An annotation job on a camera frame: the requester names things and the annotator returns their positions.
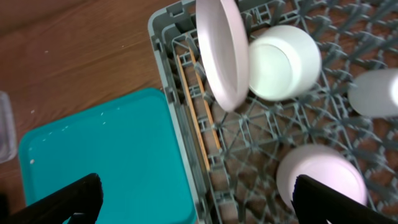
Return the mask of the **large white plate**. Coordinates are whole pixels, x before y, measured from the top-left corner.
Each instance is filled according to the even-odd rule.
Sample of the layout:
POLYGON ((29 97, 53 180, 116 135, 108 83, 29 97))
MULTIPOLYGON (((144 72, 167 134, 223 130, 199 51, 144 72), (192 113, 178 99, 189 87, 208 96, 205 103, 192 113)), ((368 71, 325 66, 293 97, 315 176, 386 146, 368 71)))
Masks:
POLYGON ((234 0, 197 0, 201 59, 217 103, 233 111, 249 90, 249 50, 243 18, 234 0))

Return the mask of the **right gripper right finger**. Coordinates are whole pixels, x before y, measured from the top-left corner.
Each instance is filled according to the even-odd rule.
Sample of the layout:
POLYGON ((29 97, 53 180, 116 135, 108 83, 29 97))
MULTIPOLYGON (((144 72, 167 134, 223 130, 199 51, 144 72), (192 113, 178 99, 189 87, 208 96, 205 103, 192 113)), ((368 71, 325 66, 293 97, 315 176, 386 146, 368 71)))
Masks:
POLYGON ((296 178, 292 196, 300 224, 397 224, 307 175, 296 178))

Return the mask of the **wooden chopstick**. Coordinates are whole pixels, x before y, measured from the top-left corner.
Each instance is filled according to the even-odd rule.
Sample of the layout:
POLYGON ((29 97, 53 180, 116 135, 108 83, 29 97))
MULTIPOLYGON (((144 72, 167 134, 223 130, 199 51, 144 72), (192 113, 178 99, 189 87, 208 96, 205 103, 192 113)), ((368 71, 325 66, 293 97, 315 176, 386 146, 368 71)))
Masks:
POLYGON ((181 63, 179 55, 177 55, 177 62, 178 62, 178 67, 180 69, 181 76, 182 76, 183 87, 184 87, 184 91, 185 91, 185 94, 186 94, 187 103, 188 103, 188 106, 190 108, 190 113, 191 113, 193 125, 195 127, 195 133, 197 135, 198 143, 200 145, 200 150, 201 150, 201 155, 202 155, 202 158, 203 158, 203 162, 205 164, 206 170, 210 171, 210 163, 208 161, 208 156, 207 156, 207 153, 206 153, 205 144, 203 142, 203 138, 202 138, 200 127, 199 127, 198 120, 197 120, 197 115, 196 115, 196 112, 195 112, 195 108, 194 108, 194 105, 193 105, 192 97, 190 95, 187 79, 186 79, 186 76, 185 76, 185 73, 184 73, 184 69, 183 69, 183 66, 182 66, 182 63, 181 63))
POLYGON ((217 132, 216 132, 216 127, 215 127, 215 124, 214 124, 214 121, 213 121, 213 117, 212 117, 212 114, 211 114, 211 111, 210 111, 210 106, 208 104, 208 101, 205 99, 206 92, 205 92, 205 88, 203 86, 203 82, 202 82, 201 76, 199 75, 199 73, 197 71, 195 71, 195 75, 196 75, 198 86, 199 86, 199 89, 201 91, 201 95, 202 95, 202 98, 203 98, 203 103, 204 103, 204 106, 205 106, 206 115, 208 117, 209 124, 211 125, 211 131, 212 131, 213 137, 215 139, 216 147, 217 147, 217 150, 220 150, 221 149, 220 140, 219 140, 217 132))

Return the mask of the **white saucer plate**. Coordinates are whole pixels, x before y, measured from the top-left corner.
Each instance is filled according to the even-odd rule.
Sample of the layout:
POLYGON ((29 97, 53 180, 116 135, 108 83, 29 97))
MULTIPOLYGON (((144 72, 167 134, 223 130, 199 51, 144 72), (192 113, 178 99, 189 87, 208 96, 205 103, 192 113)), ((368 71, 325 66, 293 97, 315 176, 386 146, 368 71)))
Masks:
POLYGON ((249 44, 249 89, 262 99, 302 95, 316 84, 321 70, 317 43, 298 27, 271 27, 249 44))

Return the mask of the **small white bowl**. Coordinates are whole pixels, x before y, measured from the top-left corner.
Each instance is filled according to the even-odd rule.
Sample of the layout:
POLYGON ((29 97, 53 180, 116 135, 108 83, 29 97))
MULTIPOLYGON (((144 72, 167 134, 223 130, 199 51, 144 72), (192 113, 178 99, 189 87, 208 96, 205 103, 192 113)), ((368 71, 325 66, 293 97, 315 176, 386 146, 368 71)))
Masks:
POLYGON ((321 144, 306 144, 291 150, 276 173, 277 190, 283 202, 293 208, 296 178, 307 175, 339 193, 367 204, 367 188, 362 175, 338 151, 321 144))

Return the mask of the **small white cup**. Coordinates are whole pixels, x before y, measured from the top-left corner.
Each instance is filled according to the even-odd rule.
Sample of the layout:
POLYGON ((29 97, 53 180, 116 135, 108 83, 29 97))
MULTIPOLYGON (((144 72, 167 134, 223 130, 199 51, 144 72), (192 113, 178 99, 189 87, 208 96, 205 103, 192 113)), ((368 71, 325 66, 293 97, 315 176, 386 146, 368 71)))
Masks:
POLYGON ((357 113, 372 118, 397 116, 397 68, 362 73, 353 85, 348 101, 357 113))

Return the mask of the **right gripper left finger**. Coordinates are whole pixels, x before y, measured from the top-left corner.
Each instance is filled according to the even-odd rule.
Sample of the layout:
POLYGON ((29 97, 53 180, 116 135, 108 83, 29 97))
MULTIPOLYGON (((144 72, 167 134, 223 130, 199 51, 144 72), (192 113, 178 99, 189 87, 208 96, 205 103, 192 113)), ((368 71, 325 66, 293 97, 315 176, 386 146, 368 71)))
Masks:
POLYGON ((1 219, 1 223, 96 223, 103 205, 98 174, 91 173, 70 185, 1 219))

